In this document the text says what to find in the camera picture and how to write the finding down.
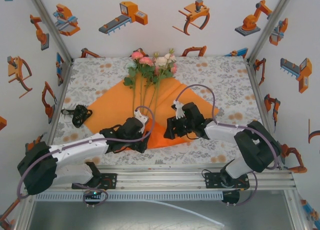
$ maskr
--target table surface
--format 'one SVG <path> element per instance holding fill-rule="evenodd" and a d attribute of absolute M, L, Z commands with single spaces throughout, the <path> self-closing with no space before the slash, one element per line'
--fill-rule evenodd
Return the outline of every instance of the table surface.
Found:
<path fill-rule="evenodd" d="M 130 61 L 130 58 L 76 59 L 62 108 L 74 109 L 78 104 L 92 104 L 127 76 L 125 65 Z M 213 89 L 219 108 L 217 120 L 220 122 L 246 125 L 252 120 L 261 120 L 242 57 L 177 57 L 175 78 L 186 85 L 198 83 Z M 212 103 L 213 97 L 206 89 L 194 87 L 193 91 Z M 85 125 L 75 128 L 70 116 L 61 116 L 53 143 L 63 144 L 91 135 Z M 90 160 L 97 165 L 199 164 L 228 162 L 240 155 L 234 144 L 199 139 L 166 148 L 148 149 L 144 154 L 128 150 Z"/>

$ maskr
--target wire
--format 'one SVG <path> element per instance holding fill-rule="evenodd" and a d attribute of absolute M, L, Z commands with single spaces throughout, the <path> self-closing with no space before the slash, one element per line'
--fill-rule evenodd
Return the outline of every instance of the wire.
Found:
<path fill-rule="evenodd" d="M 245 201 L 237 203 L 234 206 L 241 206 L 241 205 L 244 205 L 244 204 L 248 203 L 249 201 L 251 201 L 253 199 L 253 197 L 256 194 L 256 191 L 258 189 L 258 178 L 257 178 L 257 175 L 253 171 L 249 172 L 249 173 L 252 173 L 254 178 L 255 178 L 255 187 L 254 187 L 253 193 Z"/>
<path fill-rule="evenodd" d="M 108 198 L 109 198 L 109 195 L 107 193 L 107 191 L 103 190 L 103 189 L 99 189 L 99 188 L 93 188 L 93 187 L 88 187 L 88 186 L 84 186 L 82 184 L 79 184 L 79 183 L 74 183 L 74 185 L 78 186 L 78 187 L 81 187 L 81 188 L 84 188 L 84 189 L 88 189 L 88 190 L 91 190 L 91 191 L 99 191 L 101 193 L 104 193 L 105 194 L 105 198 L 100 201 L 99 203 L 95 204 L 95 206 L 99 206 L 101 204 L 103 204 Z M 85 193 L 83 194 L 83 197 L 82 197 L 82 201 L 84 202 L 84 204 L 87 205 L 87 202 L 86 202 L 86 196 L 90 195 L 91 193 Z"/>
<path fill-rule="evenodd" d="M 201 215 L 200 213 L 197 213 L 195 211 L 191 211 L 191 210 L 188 210 L 188 209 L 185 209 L 185 208 L 182 208 L 182 207 L 179 207 L 179 206 L 175 206 L 175 205 L 172 205 L 172 204 L 169 204 L 169 203 L 166 203 L 166 202 L 162 202 L 162 201 L 152 201 L 152 200 L 143 200 L 143 201 L 146 201 L 146 202 L 151 202 L 151 203 L 156 203 L 156 204 L 160 204 L 160 205 L 165 205 L 165 206 L 169 206 L 169 207 L 173 207 L 173 208 L 176 208 L 176 209 L 179 209 L 181 211 L 185 211 L 185 212 L 188 212 L 188 213 L 191 213 L 193 215 L 196 215 L 196 216 L 199 216 L 205 220 L 208 220 L 210 222 L 213 222 L 214 224 L 217 224 L 217 225 L 220 225 L 222 227 L 224 227 L 225 225 L 221 222 L 218 222 L 218 221 L 215 221 L 209 217 L 206 217 L 206 216 L 203 216 Z"/>
<path fill-rule="evenodd" d="M 217 125 L 221 125 L 221 126 L 226 126 L 226 127 L 230 127 L 230 128 L 240 128 L 240 129 L 246 129 L 246 130 L 250 130 L 252 132 L 254 132 L 255 134 L 257 134 L 260 138 L 262 138 L 263 141 L 266 142 L 266 144 L 268 145 L 268 147 L 270 148 L 270 151 L 272 152 L 272 155 L 273 155 L 273 159 L 274 159 L 274 165 L 272 167 L 267 167 L 268 170 L 273 170 L 273 169 L 276 169 L 278 164 L 279 164 L 279 161 L 278 161 L 278 157 L 277 157 L 277 154 L 276 154 L 276 151 L 274 149 L 274 147 L 271 145 L 271 143 L 267 140 L 267 138 L 265 136 L 263 136 L 260 132 L 258 132 L 257 130 L 253 129 L 253 128 L 250 128 L 250 127 L 247 127 L 247 126 L 238 126 L 238 125 L 231 125 L 231 124 L 225 124 L 225 123 L 218 123 L 215 119 L 215 105 L 216 105 L 216 97 L 215 97 L 215 94 L 214 92 L 212 91 L 212 89 L 210 89 L 208 86 L 205 86 L 205 85 L 202 85 L 202 84 L 192 84 L 192 85 L 189 85 L 187 87 L 185 87 L 179 94 L 178 96 L 176 97 L 176 101 L 178 101 L 179 97 L 182 95 L 182 93 L 190 88 L 190 87 L 193 87 L 193 86 L 201 86 L 201 87 L 204 87 L 206 89 L 208 89 L 212 96 L 213 96 L 213 104 L 212 104 L 212 119 L 213 121 L 217 124 Z"/>
<path fill-rule="evenodd" d="M 207 172 L 209 172 L 209 173 L 212 173 L 212 172 L 209 171 L 209 170 L 207 170 L 207 169 L 203 169 L 203 170 L 202 170 L 201 175 L 202 175 L 202 177 L 206 180 L 207 178 L 206 178 L 206 176 L 204 175 L 204 171 L 207 171 Z"/>
<path fill-rule="evenodd" d="M 191 88 L 191 87 L 193 87 L 193 86 L 201 86 L 201 87 L 204 87 L 204 88 L 208 89 L 208 90 L 211 92 L 211 94 L 212 94 L 212 96 L 213 96 L 212 119 L 213 119 L 213 121 L 217 124 L 217 121 L 216 121 L 216 118 L 215 118 L 216 97 L 215 97 L 215 94 L 214 94 L 214 92 L 212 91 L 212 89 L 211 89 L 210 87 L 205 86 L 205 85 L 202 85 L 202 84 L 192 84 L 192 85 L 189 85 L 189 86 L 185 87 L 185 88 L 178 94 L 178 96 L 176 97 L 175 101 L 178 101 L 179 97 L 183 94 L 183 92 L 185 92 L 186 89 Z"/>
<path fill-rule="evenodd" d="M 143 137 L 139 138 L 139 139 L 135 139 L 135 140 L 125 140 L 125 139 L 117 139 L 117 138 L 96 138 L 96 139 L 92 139 L 92 140 L 88 140 L 88 141 L 82 141 L 82 142 L 79 142 L 79 143 L 75 143 L 75 144 L 71 144 L 69 146 L 65 146 L 65 147 L 62 147 L 61 148 L 61 151 L 65 151 L 69 148 L 72 148 L 72 147 L 76 147 L 76 146 L 81 146 L 81 145 L 84 145 L 84 144 L 87 144 L 89 143 L 90 141 L 94 142 L 94 141 L 119 141 L 119 142 L 137 142 L 137 141 L 141 141 L 145 138 L 147 138 L 151 132 L 153 131 L 154 127 L 155 127 L 155 124 L 156 124 L 156 120 L 155 120 L 155 115 L 154 113 L 152 112 L 152 110 L 147 107 L 147 106 L 138 106 L 135 111 L 137 111 L 139 108 L 145 108 L 147 109 L 150 114 L 151 114 L 151 117 L 152 117 L 152 125 L 151 125 L 151 128 L 150 128 L 150 131 Z M 26 178 L 26 176 L 28 175 L 28 173 L 31 171 L 31 169 L 33 169 L 33 167 L 35 165 L 37 165 L 40 161 L 42 161 L 43 159 L 55 154 L 55 153 L 58 153 L 60 152 L 59 149 L 55 150 L 55 151 L 52 151 L 52 152 L 49 152 L 41 157 L 39 157 L 37 160 L 35 160 L 23 173 L 23 175 L 21 176 L 20 178 L 20 181 L 18 183 L 18 187 L 17 187 L 17 192 L 16 192 L 16 195 L 19 199 L 24 199 L 24 198 L 27 198 L 29 196 L 29 194 L 26 194 L 26 195 L 22 195 L 21 194 L 21 187 L 22 187 L 22 184 Z M 98 188 L 91 188 L 92 190 L 94 191 L 101 191 L 101 189 L 98 189 Z"/>
<path fill-rule="evenodd" d="M 115 151 L 114 154 L 117 154 L 117 153 L 120 153 L 120 152 L 123 152 L 124 150 L 126 150 L 128 147 L 126 146 L 124 149 L 120 149 L 118 151 Z"/>
<path fill-rule="evenodd" d="M 156 125 L 155 115 L 152 112 L 152 110 L 147 106 L 138 106 L 135 109 L 135 111 L 137 111 L 139 108 L 147 109 L 148 111 L 150 111 L 150 114 L 152 116 L 152 125 L 151 125 L 151 128 L 150 128 L 150 131 L 146 135 L 144 135 L 143 137 L 141 137 L 139 139 L 135 139 L 135 140 L 125 140 L 125 139 L 117 139 L 117 138 L 96 138 L 96 139 L 91 139 L 91 140 L 87 140 L 87 141 L 82 141 L 82 142 L 78 142 L 78 143 L 75 143 L 75 144 L 71 144 L 71 145 L 68 145 L 68 146 L 64 146 L 62 148 L 62 151 L 63 150 L 67 150 L 67 149 L 72 148 L 72 147 L 81 146 L 81 145 L 87 144 L 89 142 L 106 141 L 106 140 L 107 141 L 108 140 L 110 140 L 110 141 L 119 141 L 119 142 L 137 142 L 137 141 L 141 141 L 141 140 L 147 138 L 151 134 L 151 132 L 153 131 L 153 129 L 154 129 L 155 125 Z"/>
<path fill-rule="evenodd" d="M 189 136 L 188 136 L 188 133 L 186 134 L 186 136 L 187 136 L 187 138 L 189 139 L 189 140 L 198 140 L 200 137 L 196 137 L 196 138 L 190 138 Z"/>
<path fill-rule="evenodd" d="M 230 128 L 246 129 L 246 130 L 249 130 L 249 131 L 254 132 L 255 134 L 257 134 L 257 135 L 268 145 L 268 147 L 269 147 L 269 149 L 270 149 L 270 151 L 271 151 L 271 153 L 272 153 L 272 155 L 273 155 L 274 165 L 273 165 L 272 167 L 266 167 L 266 168 L 267 168 L 268 170 L 273 170 L 273 169 L 277 168 L 277 166 L 279 165 L 279 161 L 278 161 L 278 157 L 277 157 L 276 151 L 275 151 L 274 147 L 271 145 L 271 143 L 267 140 L 267 138 L 266 138 L 265 136 L 263 136 L 260 132 L 258 132 L 257 130 L 255 130 L 255 129 L 251 128 L 251 127 L 231 125 L 231 124 L 225 124 L 225 123 L 218 123 L 218 122 L 216 121 L 215 115 L 214 115 L 215 105 L 216 105 L 216 97 L 215 97 L 215 94 L 214 94 L 214 92 L 212 91 L 212 89 L 210 89 L 208 86 L 205 86 L 205 85 L 202 85 L 202 84 L 189 85 L 189 86 L 185 87 L 185 88 L 179 93 L 179 95 L 178 95 L 177 98 L 176 98 L 176 101 L 178 101 L 178 98 L 182 95 L 182 93 L 183 93 L 186 89 L 188 89 L 188 88 L 190 88 L 190 87 L 193 87 L 193 86 L 201 86 L 201 87 L 204 87 L 204 88 L 208 89 L 208 90 L 211 92 L 211 94 L 212 94 L 212 96 L 213 96 L 212 119 L 213 119 L 213 121 L 214 121 L 217 125 L 226 126 L 226 127 L 230 127 Z M 255 194 L 256 194 L 256 191 L 257 191 L 257 188 L 258 188 L 258 179 L 257 179 L 256 174 L 255 174 L 253 171 L 252 171 L 251 173 L 254 175 L 254 178 L 255 178 L 255 185 L 256 185 L 256 186 L 255 186 L 255 188 L 254 188 L 254 192 L 252 193 L 252 195 L 251 195 L 247 200 L 245 200 L 244 202 L 241 202 L 241 203 L 237 204 L 238 206 L 239 206 L 239 205 L 241 206 L 241 205 L 246 204 L 246 203 L 249 202 L 249 201 L 255 196 Z"/>

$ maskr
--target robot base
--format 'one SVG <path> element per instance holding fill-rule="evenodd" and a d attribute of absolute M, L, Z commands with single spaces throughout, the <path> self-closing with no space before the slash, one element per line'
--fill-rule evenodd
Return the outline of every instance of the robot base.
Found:
<path fill-rule="evenodd" d="M 97 189 L 115 189 L 117 185 L 117 174 L 115 173 L 102 173 L 101 174 L 101 181 Z M 82 189 L 76 185 L 71 186 L 72 189 Z"/>
<path fill-rule="evenodd" d="M 46 34 L 45 36 L 46 36 L 46 43 L 44 45 L 41 45 L 42 51 L 49 48 L 49 34 Z"/>
<path fill-rule="evenodd" d="M 255 33 L 255 32 L 258 32 L 258 31 L 260 31 L 261 29 L 257 26 L 254 30 L 252 30 L 252 31 L 244 31 L 243 29 L 242 29 L 242 26 L 239 26 L 239 27 L 237 27 L 237 28 L 235 28 L 235 31 L 237 31 L 239 34 L 241 34 L 241 35 L 243 35 L 243 36 L 248 36 L 248 35 L 251 35 L 251 34 L 253 34 L 253 33 Z"/>
<path fill-rule="evenodd" d="M 238 188 L 238 189 L 245 189 L 247 190 L 250 187 L 248 175 L 244 174 L 237 179 L 233 179 L 230 182 L 229 186 L 224 185 L 221 180 L 221 173 L 220 172 L 206 172 L 205 176 L 205 185 L 207 189 L 228 189 L 228 188 Z"/>

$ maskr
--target pink rose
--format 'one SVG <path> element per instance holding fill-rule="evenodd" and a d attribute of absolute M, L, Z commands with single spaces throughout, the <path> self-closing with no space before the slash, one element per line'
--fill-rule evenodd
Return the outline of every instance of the pink rose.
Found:
<path fill-rule="evenodd" d="M 170 71 L 171 71 L 172 74 L 177 73 L 177 65 L 175 63 L 173 64 L 173 67 L 171 68 Z"/>
<path fill-rule="evenodd" d="M 155 73 L 156 76 L 159 75 L 159 70 L 160 70 L 160 67 L 159 67 L 159 66 L 156 66 L 156 67 L 155 67 L 155 70 L 154 70 L 154 73 Z"/>
<path fill-rule="evenodd" d="M 134 60 L 139 60 L 143 57 L 143 54 L 139 51 L 133 52 L 131 58 Z"/>
<path fill-rule="evenodd" d="M 153 62 L 152 60 L 149 58 L 149 57 L 143 57 L 139 60 L 139 63 L 140 64 L 146 64 L 146 65 L 149 65 L 149 66 L 153 66 Z"/>

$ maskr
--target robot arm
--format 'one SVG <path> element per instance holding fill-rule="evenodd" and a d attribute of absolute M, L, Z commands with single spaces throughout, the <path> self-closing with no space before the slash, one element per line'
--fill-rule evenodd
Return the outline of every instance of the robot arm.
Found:
<path fill-rule="evenodd" d="M 102 176 L 93 162 L 71 164 L 83 163 L 86 158 L 109 152 L 117 153 L 127 147 L 143 153 L 149 139 L 147 135 L 143 137 L 148 118 L 140 111 L 135 111 L 134 115 L 123 125 L 103 129 L 83 140 L 62 145 L 47 146 L 45 142 L 35 145 L 17 167 L 28 194 L 35 195 L 53 185 L 65 183 L 97 187 Z"/>
<path fill-rule="evenodd" d="M 174 139 L 194 132 L 197 137 L 223 140 L 238 146 L 242 156 L 221 170 L 220 177 L 225 185 L 249 172 L 262 172 L 273 162 L 275 156 L 266 141 L 271 144 L 276 156 L 281 154 L 281 145 L 258 121 L 251 122 L 247 127 L 231 128 L 232 125 L 205 119 L 193 102 L 183 105 L 174 101 L 172 108 L 176 110 L 176 116 L 167 120 L 165 138 Z"/>

